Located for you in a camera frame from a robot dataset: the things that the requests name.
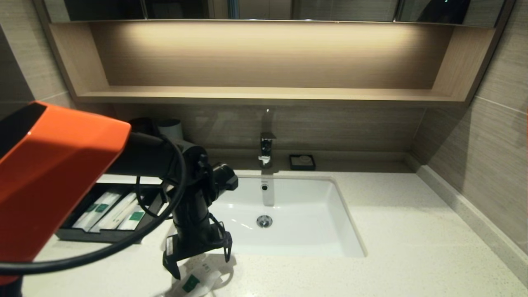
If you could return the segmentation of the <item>small square frosted packet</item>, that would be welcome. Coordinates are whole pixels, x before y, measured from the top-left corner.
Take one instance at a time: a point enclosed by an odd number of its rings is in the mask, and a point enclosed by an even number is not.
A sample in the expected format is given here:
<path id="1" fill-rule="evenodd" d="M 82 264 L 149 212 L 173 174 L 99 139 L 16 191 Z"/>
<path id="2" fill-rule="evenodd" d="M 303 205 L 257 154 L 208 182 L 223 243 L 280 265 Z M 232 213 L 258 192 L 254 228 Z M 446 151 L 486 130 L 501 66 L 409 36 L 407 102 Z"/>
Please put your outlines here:
<path id="1" fill-rule="evenodd" d="M 215 290 L 229 284 L 236 264 L 234 259 L 225 262 L 220 254 L 193 257 L 181 266 L 181 280 L 173 280 L 170 289 L 160 297 L 216 297 Z"/>

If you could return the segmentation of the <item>slim long toothbrush packet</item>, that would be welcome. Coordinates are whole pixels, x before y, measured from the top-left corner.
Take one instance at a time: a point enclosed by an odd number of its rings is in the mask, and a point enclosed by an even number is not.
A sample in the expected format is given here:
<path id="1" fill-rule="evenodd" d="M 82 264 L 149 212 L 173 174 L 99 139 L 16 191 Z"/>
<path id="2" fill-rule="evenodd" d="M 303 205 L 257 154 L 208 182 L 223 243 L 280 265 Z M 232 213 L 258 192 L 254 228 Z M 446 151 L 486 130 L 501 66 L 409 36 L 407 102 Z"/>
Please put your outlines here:
<path id="1" fill-rule="evenodd" d="M 87 231 L 90 231 L 92 227 L 104 216 L 109 208 L 114 205 L 123 194 L 120 192 L 108 191 L 97 202 L 97 207 L 94 209 L 94 213 L 90 222 L 87 224 Z"/>

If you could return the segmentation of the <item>black pull-out drawer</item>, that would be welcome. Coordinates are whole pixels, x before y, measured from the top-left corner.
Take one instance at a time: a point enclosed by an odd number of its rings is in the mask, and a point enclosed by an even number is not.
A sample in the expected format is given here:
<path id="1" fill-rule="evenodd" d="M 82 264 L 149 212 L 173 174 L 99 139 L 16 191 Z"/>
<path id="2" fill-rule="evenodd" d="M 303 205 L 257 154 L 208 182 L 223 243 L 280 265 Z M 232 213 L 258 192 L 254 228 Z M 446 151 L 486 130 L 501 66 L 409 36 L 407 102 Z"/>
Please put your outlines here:
<path id="1" fill-rule="evenodd" d="M 64 241 L 113 244 L 137 233 L 140 228 L 143 228 L 149 222 L 153 221 L 152 216 L 145 214 L 134 231 L 100 229 L 99 232 L 94 232 L 92 229 L 94 227 L 92 227 L 90 231 L 86 232 L 80 228 L 72 228 L 73 224 L 79 219 L 81 214 L 83 214 L 88 207 L 96 201 L 96 199 L 108 191 L 120 192 L 123 194 L 119 200 L 109 208 L 109 210 L 111 210 L 122 198 L 126 197 L 127 194 L 131 192 L 136 194 L 135 186 L 132 184 L 96 184 L 68 216 L 64 224 L 62 224 L 62 226 L 55 232 L 55 235 L 60 240 Z"/>

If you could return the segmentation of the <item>wide long frosted packet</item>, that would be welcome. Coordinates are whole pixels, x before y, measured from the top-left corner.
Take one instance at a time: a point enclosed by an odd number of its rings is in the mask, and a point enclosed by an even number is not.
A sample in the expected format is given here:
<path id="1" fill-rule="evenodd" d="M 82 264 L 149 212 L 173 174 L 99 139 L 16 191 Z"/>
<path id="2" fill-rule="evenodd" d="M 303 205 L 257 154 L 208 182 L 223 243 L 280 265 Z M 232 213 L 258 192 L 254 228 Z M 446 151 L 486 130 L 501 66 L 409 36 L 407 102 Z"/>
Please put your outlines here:
<path id="1" fill-rule="evenodd" d="M 87 224 L 90 222 L 90 219 L 92 218 L 92 215 L 94 213 L 94 209 L 97 207 L 97 205 L 98 205 L 97 202 L 100 199 L 100 197 L 98 199 L 96 199 L 96 201 L 92 205 L 90 205 L 88 207 L 88 209 L 83 214 L 81 214 L 79 219 L 73 224 L 72 228 L 80 228 L 80 229 L 88 232 L 87 231 Z"/>

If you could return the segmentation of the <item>flat white green-label sachet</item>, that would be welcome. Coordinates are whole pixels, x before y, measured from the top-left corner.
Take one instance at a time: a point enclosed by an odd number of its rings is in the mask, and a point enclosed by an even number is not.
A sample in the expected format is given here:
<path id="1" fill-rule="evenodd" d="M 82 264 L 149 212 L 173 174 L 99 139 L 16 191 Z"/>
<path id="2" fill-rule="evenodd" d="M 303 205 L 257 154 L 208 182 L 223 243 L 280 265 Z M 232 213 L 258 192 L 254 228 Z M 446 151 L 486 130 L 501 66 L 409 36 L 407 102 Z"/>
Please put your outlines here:
<path id="1" fill-rule="evenodd" d="M 139 206 L 136 205 L 132 211 L 127 214 L 125 219 L 119 224 L 119 231 L 134 231 L 139 225 L 140 221 L 145 215 L 145 211 Z"/>

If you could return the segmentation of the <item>long white stick packet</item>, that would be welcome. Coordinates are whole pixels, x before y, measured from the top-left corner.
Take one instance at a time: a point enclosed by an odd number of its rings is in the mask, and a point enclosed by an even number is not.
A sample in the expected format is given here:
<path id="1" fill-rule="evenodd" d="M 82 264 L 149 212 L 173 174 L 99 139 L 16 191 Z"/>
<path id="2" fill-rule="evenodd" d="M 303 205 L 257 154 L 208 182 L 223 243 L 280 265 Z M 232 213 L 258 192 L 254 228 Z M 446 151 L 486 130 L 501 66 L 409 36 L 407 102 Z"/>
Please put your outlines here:
<path id="1" fill-rule="evenodd" d="M 132 231 L 134 230 L 137 225 L 139 224 L 139 219 L 134 219 L 133 215 L 136 212 L 139 212 L 141 215 L 142 209 L 141 207 L 138 207 L 137 201 L 132 201 L 129 205 L 124 207 L 123 210 L 117 213 L 116 216 L 114 216 L 113 220 L 109 223 L 109 227 L 107 229 L 110 230 L 120 230 L 120 231 Z"/>
<path id="2" fill-rule="evenodd" d="M 99 232 L 100 229 L 114 229 L 119 224 L 119 218 L 123 219 L 123 212 L 127 207 L 136 200 L 136 194 L 131 192 L 122 198 L 107 214 L 101 218 L 101 220 L 92 228 L 94 232 Z"/>

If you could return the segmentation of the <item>white sink basin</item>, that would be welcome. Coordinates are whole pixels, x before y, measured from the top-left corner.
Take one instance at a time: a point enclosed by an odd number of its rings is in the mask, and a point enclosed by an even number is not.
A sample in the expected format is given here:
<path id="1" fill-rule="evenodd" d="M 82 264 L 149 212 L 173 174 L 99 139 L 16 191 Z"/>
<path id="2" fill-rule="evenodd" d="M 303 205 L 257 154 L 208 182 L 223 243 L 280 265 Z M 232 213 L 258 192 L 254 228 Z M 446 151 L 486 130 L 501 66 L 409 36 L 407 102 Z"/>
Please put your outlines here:
<path id="1" fill-rule="evenodd" d="M 209 211 L 231 233 L 234 255 L 365 257 L 331 180 L 240 177 Z M 272 226 L 258 227 L 260 215 L 271 216 Z"/>

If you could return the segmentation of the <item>black soap dish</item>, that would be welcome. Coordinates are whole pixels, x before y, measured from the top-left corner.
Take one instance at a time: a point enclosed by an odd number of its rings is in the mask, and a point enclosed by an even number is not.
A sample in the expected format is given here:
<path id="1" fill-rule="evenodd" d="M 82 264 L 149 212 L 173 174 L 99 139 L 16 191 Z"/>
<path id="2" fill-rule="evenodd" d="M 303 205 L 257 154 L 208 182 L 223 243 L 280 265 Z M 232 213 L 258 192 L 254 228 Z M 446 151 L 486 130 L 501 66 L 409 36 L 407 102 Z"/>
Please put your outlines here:
<path id="1" fill-rule="evenodd" d="M 312 155 L 311 156 L 313 163 L 311 164 L 303 164 L 300 163 L 298 160 L 298 156 L 301 156 L 302 154 L 291 154 L 289 156 L 289 163 L 290 163 L 290 169 L 295 171 L 315 171 L 316 169 L 316 163 Z"/>

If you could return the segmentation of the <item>chrome faucet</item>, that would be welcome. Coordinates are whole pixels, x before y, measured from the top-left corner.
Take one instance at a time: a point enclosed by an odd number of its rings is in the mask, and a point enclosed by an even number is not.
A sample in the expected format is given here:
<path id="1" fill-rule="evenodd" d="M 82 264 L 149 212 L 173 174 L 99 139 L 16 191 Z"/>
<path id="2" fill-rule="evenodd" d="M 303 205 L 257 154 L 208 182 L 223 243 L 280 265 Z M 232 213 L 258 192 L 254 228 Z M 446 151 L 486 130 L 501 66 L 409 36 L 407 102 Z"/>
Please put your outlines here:
<path id="1" fill-rule="evenodd" d="M 272 131 L 274 115 L 275 109 L 273 107 L 266 107 L 265 112 L 262 115 L 262 128 L 259 136 L 260 153 L 258 160 L 260 167 L 263 169 L 272 167 L 272 143 L 276 139 L 276 136 Z"/>

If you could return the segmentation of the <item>grey cup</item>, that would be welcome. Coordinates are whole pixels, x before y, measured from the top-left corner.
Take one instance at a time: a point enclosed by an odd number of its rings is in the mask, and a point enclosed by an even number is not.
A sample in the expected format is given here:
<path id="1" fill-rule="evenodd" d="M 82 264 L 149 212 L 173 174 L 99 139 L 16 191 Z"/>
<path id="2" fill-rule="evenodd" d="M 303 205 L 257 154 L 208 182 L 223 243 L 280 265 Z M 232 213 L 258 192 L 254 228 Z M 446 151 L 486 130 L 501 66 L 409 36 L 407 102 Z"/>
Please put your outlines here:
<path id="1" fill-rule="evenodd" d="M 170 141 L 183 141 L 184 134 L 182 130 L 182 123 L 175 118 L 168 118 L 157 121 L 157 128 L 161 135 L 167 137 Z"/>

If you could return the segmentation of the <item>black cup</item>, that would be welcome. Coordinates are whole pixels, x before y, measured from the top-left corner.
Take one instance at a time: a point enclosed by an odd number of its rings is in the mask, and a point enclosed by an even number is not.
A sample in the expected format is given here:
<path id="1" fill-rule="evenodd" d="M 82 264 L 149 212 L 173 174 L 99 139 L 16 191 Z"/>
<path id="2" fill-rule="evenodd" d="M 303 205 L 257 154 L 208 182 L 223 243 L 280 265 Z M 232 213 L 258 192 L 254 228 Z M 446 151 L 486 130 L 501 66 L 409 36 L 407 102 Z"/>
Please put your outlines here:
<path id="1" fill-rule="evenodd" d="M 129 120 L 128 123 L 131 126 L 131 131 L 134 133 L 143 133 L 157 137 L 160 135 L 160 130 L 157 127 L 157 123 L 150 117 L 138 117 Z"/>

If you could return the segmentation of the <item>mirror cabinet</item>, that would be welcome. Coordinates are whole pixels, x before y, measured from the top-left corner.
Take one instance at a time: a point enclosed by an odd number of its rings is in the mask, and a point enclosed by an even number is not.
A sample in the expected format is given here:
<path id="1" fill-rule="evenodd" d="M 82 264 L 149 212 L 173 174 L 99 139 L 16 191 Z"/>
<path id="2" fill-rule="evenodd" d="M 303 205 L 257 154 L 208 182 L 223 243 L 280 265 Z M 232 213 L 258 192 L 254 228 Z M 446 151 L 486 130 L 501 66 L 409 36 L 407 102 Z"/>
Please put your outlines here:
<path id="1" fill-rule="evenodd" d="M 52 23 L 241 19 L 493 28 L 507 0 L 42 0 Z"/>

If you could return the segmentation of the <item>wooden wall niche shelf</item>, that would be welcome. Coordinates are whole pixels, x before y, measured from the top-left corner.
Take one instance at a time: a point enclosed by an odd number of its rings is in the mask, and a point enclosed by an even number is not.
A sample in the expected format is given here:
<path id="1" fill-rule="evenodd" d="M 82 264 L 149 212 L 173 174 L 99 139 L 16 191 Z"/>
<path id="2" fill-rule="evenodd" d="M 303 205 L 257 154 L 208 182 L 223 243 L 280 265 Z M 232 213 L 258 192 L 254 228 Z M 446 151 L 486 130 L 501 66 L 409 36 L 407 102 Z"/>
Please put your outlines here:
<path id="1" fill-rule="evenodd" d="M 42 23 L 78 103 L 464 106 L 498 29 L 422 23 Z"/>

